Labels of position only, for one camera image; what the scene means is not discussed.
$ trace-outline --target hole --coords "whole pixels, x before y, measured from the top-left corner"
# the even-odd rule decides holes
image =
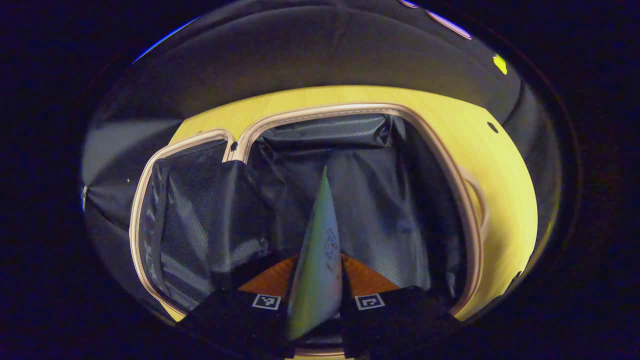
[[[496,129],[496,128],[495,128],[495,126],[494,126],[492,123],[487,122],[486,124],[487,124],[487,125],[489,125],[489,127],[491,128],[491,130],[495,131],[495,133],[496,133],[496,134],[498,133],[498,129]]]

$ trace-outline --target green cone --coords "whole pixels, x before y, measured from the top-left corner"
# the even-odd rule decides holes
[[[288,339],[297,339],[334,317],[341,301],[340,240],[324,167],[293,277],[288,308]]]

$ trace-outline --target mesh pocket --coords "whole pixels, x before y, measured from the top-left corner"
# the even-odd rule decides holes
[[[140,251],[147,277],[186,309],[214,289],[205,257],[226,146],[208,142],[157,160],[143,201]]]

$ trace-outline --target yellow tag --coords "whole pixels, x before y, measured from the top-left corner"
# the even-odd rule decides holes
[[[493,63],[498,67],[498,69],[500,69],[500,71],[502,71],[503,74],[507,74],[507,63],[500,57],[500,55],[496,54],[493,56]]]

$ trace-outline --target dark background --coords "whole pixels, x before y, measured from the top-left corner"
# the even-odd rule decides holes
[[[447,1],[472,33],[491,28],[541,70],[564,101],[579,144],[582,195],[568,241],[503,303],[422,357],[633,358],[638,345],[637,227],[625,204],[637,163],[634,102],[640,20],[631,1]],[[86,241],[78,173],[92,92],[118,64],[219,3],[9,2],[3,25],[0,357],[219,358],[142,310]],[[498,52],[504,44],[492,44]],[[106,67],[109,62],[114,66]]]

